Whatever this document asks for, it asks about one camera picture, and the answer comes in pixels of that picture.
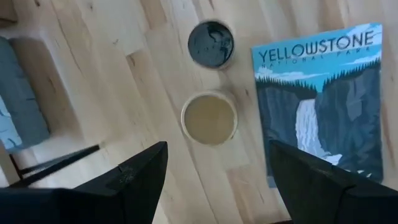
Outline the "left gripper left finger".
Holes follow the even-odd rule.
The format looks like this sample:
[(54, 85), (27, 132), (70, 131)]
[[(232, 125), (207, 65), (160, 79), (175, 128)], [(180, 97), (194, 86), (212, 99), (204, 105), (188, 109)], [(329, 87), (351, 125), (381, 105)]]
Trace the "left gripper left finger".
[(159, 141), (73, 189), (0, 187), (0, 224), (152, 224), (167, 163)]

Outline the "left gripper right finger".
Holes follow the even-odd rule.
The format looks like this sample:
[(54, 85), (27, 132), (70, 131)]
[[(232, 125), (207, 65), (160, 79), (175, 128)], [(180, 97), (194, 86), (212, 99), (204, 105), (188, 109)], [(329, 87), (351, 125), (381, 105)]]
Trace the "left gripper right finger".
[(398, 191), (284, 142), (269, 144), (289, 224), (398, 224)]

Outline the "wooden shelf black metal frame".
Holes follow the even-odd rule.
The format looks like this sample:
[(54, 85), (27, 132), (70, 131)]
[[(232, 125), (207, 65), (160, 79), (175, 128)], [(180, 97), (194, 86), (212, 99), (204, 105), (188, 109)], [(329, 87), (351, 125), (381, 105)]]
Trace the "wooden shelf black metal frame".
[(9, 187), (28, 187), (29, 185), (44, 179), (50, 174), (53, 174), (54, 172), (57, 172), (99, 150), (100, 146), (97, 144), (24, 169), (20, 169), (18, 167), (16, 160), (10, 154), (9, 157), (11, 159), (12, 165), (16, 169), (19, 180), (11, 184)]

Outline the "glass spice jar tan lid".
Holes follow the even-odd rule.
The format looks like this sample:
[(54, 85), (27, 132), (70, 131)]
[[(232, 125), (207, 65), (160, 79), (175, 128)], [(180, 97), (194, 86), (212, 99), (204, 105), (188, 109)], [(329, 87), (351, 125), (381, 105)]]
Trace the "glass spice jar tan lid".
[(192, 95), (180, 113), (182, 129), (188, 138), (206, 146), (230, 140), (238, 127), (238, 112), (232, 94), (220, 90)]

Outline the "orange turmeric jar black lid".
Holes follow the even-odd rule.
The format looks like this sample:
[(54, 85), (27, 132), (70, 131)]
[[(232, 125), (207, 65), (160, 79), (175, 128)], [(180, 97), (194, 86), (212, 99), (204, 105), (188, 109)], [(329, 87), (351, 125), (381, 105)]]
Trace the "orange turmeric jar black lid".
[(188, 52), (202, 67), (219, 70), (233, 58), (235, 41), (230, 28), (220, 20), (204, 20), (188, 37)]

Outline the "blue-grey plastic case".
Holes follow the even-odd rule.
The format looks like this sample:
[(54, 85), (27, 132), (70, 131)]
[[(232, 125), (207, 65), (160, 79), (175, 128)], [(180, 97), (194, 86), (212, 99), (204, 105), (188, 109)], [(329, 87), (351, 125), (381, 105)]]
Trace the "blue-grey plastic case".
[(0, 36), (0, 141), (9, 152), (50, 137), (35, 93), (9, 41)]

